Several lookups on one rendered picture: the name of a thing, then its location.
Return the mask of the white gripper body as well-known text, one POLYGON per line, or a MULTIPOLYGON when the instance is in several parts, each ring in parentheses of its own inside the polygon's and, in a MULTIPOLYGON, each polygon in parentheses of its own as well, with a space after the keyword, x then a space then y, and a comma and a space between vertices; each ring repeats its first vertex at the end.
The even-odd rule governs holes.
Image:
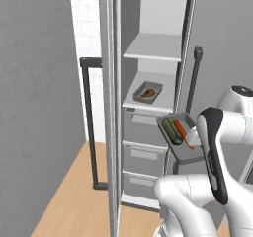
POLYGON ((186 142, 189 146, 200 146, 202 144, 195 126, 188 131, 186 135, 186 142))

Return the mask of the orange carrot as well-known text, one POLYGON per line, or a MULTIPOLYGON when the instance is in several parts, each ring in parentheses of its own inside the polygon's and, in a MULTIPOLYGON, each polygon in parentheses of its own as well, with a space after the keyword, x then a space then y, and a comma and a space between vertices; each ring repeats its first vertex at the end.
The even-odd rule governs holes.
POLYGON ((182 138, 184 139, 185 143, 188 145, 188 147, 192 150, 194 150, 194 146, 191 146, 187 141, 186 141, 186 131, 184 129, 184 127, 181 126, 181 124, 177 121, 177 120, 173 120, 173 123, 175 124, 175 126, 177 127, 179 133, 181 134, 182 138))

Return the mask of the grey vegetable container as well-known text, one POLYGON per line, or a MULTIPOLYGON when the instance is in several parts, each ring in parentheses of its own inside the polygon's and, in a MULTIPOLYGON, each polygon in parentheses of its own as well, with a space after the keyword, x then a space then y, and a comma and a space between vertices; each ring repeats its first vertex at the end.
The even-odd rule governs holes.
POLYGON ((167 132, 165 131, 164 127, 162 126, 162 122, 165 119, 170 120, 177 120, 180 125, 188 132, 191 128, 195 126, 195 122, 191 119, 190 115, 186 112, 177 113, 177 114, 169 114, 163 117, 157 118, 157 125, 168 144, 169 148, 171 149, 174 157, 176 160, 182 164, 190 164, 194 162, 199 162, 204 160, 203 151, 200 146, 195 146, 194 149, 190 149, 185 142, 182 142, 180 145, 174 145, 167 132))

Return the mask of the green cucumber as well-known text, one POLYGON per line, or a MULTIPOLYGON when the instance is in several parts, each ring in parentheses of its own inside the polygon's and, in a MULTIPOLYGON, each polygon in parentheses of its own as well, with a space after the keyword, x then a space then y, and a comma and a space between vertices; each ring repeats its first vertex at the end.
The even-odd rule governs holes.
POLYGON ((165 119, 162 122, 162 126, 165 129, 170 141, 174 145, 180 145, 183 142, 183 138, 176 128, 175 124, 170 119, 165 119))

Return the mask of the white freezer rack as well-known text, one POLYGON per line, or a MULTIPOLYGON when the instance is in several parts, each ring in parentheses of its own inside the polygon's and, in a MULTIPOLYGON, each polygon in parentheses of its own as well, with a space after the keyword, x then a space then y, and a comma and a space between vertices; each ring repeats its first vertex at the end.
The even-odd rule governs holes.
POLYGON ((180 36, 139 33, 124 57, 180 61, 181 43, 180 36))
POLYGON ((175 76, 170 74, 137 72, 129 88, 126 98, 123 101, 124 108, 135 108, 155 113, 170 113, 174 106, 175 76), (152 104, 137 102, 133 99, 133 93, 141 86, 144 81, 160 83, 163 88, 152 104))

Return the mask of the grey freezer drawer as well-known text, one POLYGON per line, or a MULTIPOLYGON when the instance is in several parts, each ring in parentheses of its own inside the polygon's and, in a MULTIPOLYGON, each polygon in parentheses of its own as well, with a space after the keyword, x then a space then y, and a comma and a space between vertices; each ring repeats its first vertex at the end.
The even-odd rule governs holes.
POLYGON ((135 173, 123 173, 123 192, 125 195, 156 199, 154 185, 157 177, 138 175, 135 173))
POLYGON ((141 175, 160 177, 163 174, 167 146, 154 146, 123 141, 124 170, 141 175))
POLYGON ((141 144, 166 147, 167 143, 157 125, 156 116, 139 114, 124 109, 124 140, 141 144))

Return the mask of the grey meat container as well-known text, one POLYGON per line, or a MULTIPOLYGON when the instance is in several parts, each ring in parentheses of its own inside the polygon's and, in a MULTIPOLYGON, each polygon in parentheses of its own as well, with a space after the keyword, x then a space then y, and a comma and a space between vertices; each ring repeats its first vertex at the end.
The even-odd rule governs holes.
POLYGON ((137 89, 136 91, 132 94, 132 98, 136 101, 136 102, 140 102, 140 103, 145 103, 145 104, 152 104, 156 98, 158 97, 158 95, 160 94, 160 92, 162 91, 163 85, 160 83, 155 83, 152 81, 144 81, 137 89), (148 98, 140 98, 140 95, 146 90, 152 88, 155 91, 155 95, 152 97, 148 97, 148 98))

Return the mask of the brown chicken drumstick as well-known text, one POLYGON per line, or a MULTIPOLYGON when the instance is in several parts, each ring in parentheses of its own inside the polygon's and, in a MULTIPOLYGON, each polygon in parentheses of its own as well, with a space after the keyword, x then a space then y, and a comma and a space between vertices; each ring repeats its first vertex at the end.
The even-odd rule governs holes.
POLYGON ((155 91, 152 88, 146 89, 141 95, 140 98, 148 98, 155 95, 155 91))

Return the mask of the grey freezer door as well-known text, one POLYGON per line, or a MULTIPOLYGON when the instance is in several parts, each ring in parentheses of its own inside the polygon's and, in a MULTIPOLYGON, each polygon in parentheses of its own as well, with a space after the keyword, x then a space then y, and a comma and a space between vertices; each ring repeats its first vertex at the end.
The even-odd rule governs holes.
POLYGON ((119 237, 115 1, 99 0, 110 237, 119 237))

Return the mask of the grey freezer body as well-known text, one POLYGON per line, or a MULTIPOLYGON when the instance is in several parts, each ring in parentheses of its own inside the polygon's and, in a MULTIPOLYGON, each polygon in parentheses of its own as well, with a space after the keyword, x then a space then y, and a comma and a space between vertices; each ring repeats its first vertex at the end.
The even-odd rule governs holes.
POLYGON ((124 109, 158 117, 178 111, 178 101, 182 83, 183 63, 186 59, 186 45, 189 37, 193 0, 116 0, 116 44, 117 44, 117 129, 120 204, 157 211, 156 199, 134 197, 123 192, 124 170, 124 109), (147 58, 127 58, 124 53, 139 33, 175 35, 182 38, 181 60, 157 60, 147 58), (137 72, 170 74, 175 76, 174 106, 170 113, 155 113, 135 108, 124 108, 129 88, 137 72))

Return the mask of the grey fridge door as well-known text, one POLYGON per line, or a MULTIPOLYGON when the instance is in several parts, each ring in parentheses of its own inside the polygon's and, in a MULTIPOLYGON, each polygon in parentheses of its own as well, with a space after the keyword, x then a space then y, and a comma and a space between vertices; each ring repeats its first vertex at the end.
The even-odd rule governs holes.
POLYGON ((253 0, 195 0, 178 110, 186 108, 194 48, 203 49, 190 115, 217 105, 232 85, 253 90, 253 0))

